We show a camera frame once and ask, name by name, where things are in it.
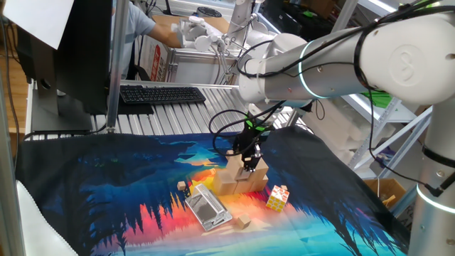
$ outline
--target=wooden cube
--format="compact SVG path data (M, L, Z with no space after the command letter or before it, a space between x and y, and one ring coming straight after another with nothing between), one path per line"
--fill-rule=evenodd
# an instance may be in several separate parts
M185 181L179 181L177 183L177 189L180 190L180 191L184 191L186 188L186 184L185 184Z
M267 175L264 175L264 178L261 181L253 181L250 192L263 191L267 182L269 182L269 177L267 177Z
M285 191L283 188L275 186L272 192L270 193L266 207L281 213L283 211L284 206L286 205L288 197L289 197L288 191Z
M233 150L228 150L226 152L226 154L234 154L234 151ZM226 156L226 159L229 161L229 159L231 158L232 156Z
M251 175L250 172L247 172L246 175L244 175L242 155L230 157L227 161L226 171L229 172L230 176L235 181L246 180Z
M251 223L251 219L246 214L237 218L237 224L239 225L240 229L247 228L250 225L250 223Z
M248 192L250 192L252 185L253 185L252 181L238 181L237 187L234 190L234 194L248 193Z
M213 179L213 192L217 196L226 196L234 194L237 182L230 176L227 171L217 171Z
M259 163L257 163L256 171L251 173L248 181L262 181L264 176L267 174L269 170L268 165L265 163L264 159L261 158Z

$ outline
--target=keyboard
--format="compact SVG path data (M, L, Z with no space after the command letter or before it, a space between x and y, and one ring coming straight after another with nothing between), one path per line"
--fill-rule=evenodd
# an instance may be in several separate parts
M205 102L195 87L142 87L121 85L120 95L127 104L176 104Z

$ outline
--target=colorful tablecloth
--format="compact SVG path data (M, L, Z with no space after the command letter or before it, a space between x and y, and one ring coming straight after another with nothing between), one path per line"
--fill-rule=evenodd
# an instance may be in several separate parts
M404 255L410 234L317 137L298 127L262 145L262 192L221 196L234 218L204 232L184 200L225 168L210 134L124 134L25 142L17 177L79 255ZM229 149L226 139L217 140ZM184 191L177 183L185 181ZM284 211L266 208L286 185Z

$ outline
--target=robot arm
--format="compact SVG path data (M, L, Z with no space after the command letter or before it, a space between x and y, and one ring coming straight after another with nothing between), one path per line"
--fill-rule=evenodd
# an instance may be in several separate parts
M368 34L360 52L360 67L368 83L420 105L436 104L453 97L454 24L454 14L434 14L376 28ZM249 74L280 70L347 32L349 29L309 43L293 35L280 34L270 44L269 52L299 46L265 59L251 59L242 70ZM354 35L324 48L286 74L269 78L241 75L240 94L245 101L254 104L287 100L292 104L301 101L305 105L308 100L366 91L353 66L359 37L360 34Z

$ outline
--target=metal pole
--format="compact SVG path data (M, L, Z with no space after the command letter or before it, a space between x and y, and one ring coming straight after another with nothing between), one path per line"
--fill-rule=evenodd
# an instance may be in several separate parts
M397 109L397 106L401 103L396 97L392 98L387 108L384 110L383 114L379 117L378 121L375 121L374 131L373 131L373 141L378 137L381 130L387 124L387 121L390 118L390 115ZM352 170L357 166L357 164L362 160L363 155L369 150L370 148L370 134L367 136L365 141L363 142L362 146L357 149L353 158L349 161L348 167Z
M417 196L417 187L413 186L408 189L401 199L391 207L390 212L398 218L412 203L415 202Z
M115 132L117 110L119 106L120 80L122 79L121 62L125 44L125 33L127 30L129 1L118 0L115 7L114 37L111 62L111 84L109 90L109 101L107 108L107 132Z
M355 11L357 3L358 0L346 0L343 8L341 9L340 16L336 19L335 25L332 28L332 33L346 28Z
M373 150L373 154L376 156L378 155L382 150L387 148L388 146L391 145L394 141L396 141L398 138L403 136L407 131L411 130L414 126L417 126L419 123L422 122L422 120L429 116L433 111L433 107L430 107L428 110L425 110L425 112L421 113L420 116L414 118L409 124L407 124L404 128L402 128L399 132L397 132L395 135L390 137L386 142L381 144L379 147L377 147L375 150ZM354 171L359 169L363 164L368 162L368 160L371 159L371 155L367 154L362 158L361 161L358 162L358 164L355 166Z
M455 100L433 106L425 146L433 154L424 156L419 180L433 188L440 186L455 172ZM455 255L455 184L439 197L423 185L417 186L408 255Z
M424 130L428 127L431 115L425 117L412 131L411 135L406 139L404 144L398 149L397 153L392 157L392 160L387 164L387 167L394 169L397 167L398 163L403 159L405 154L410 150L411 146L417 141L417 139L422 135ZM378 178L387 178L390 175L390 171L384 168L379 174Z
M299 121L300 117L303 117L303 115L301 113L299 113L299 111L297 109L293 109L291 116L289 117L289 119L287 120L287 122L284 126L285 127L294 126L297 123L297 121Z
M25 255L3 83L0 73L0 245L5 256Z

